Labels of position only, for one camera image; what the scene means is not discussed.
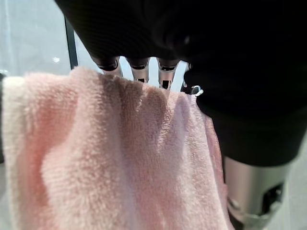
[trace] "gray floor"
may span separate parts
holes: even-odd
[[[76,38],[80,65],[97,69]],[[132,73],[124,58],[120,59],[124,77]],[[180,63],[173,91],[179,91],[186,64]],[[62,13],[53,0],[0,0],[0,71],[9,76],[30,71],[68,74],[69,56]],[[157,62],[150,61],[150,84],[157,86]],[[295,164],[287,186],[283,208],[269,230],[307,230],[307,151]],[[4,166],[0,166],[0,229],[10,229]]]

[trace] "towel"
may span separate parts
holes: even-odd
[[[195,96],[105,76],[4,80],[15,230],[226,230],[212,121]]]

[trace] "black cover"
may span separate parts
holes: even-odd
[[[95,58],[183,59],[222,154],[289,162],[307,121],[304,1],[57,0]]]

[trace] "pink towel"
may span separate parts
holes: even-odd
[[[76,68],[4,81],[16,230],[226,230],[211,119],[194,96]]]

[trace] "robotic hand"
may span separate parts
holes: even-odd
[[[125,56],[148,82],[158,57],[169,89],[178,60],[192,65],[199,108],[213,119],[235,229],[263,229],[307,127],[307,14],[303,1],[56,0],[92,59],[121,75]]]

